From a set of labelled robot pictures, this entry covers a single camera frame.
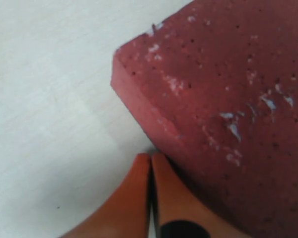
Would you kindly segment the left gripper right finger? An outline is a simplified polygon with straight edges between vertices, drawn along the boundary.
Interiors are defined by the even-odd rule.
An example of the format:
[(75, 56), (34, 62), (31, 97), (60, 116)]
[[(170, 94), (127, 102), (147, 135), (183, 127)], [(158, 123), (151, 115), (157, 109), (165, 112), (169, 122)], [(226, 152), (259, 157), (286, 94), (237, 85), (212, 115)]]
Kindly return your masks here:
[(239, 238), (241, 231), (216, 215), (181, 181), (167, 158), (152, 157), (159, 238)]

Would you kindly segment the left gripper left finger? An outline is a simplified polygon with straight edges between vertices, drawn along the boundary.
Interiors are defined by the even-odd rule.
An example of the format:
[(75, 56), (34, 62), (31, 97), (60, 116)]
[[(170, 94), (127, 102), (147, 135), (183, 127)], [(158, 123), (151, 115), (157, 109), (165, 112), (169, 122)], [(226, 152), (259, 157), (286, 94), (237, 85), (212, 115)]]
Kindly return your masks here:
[(64, 238), (146, 238), (149, 230), (150, 155), (138, 154), (112, 195)]

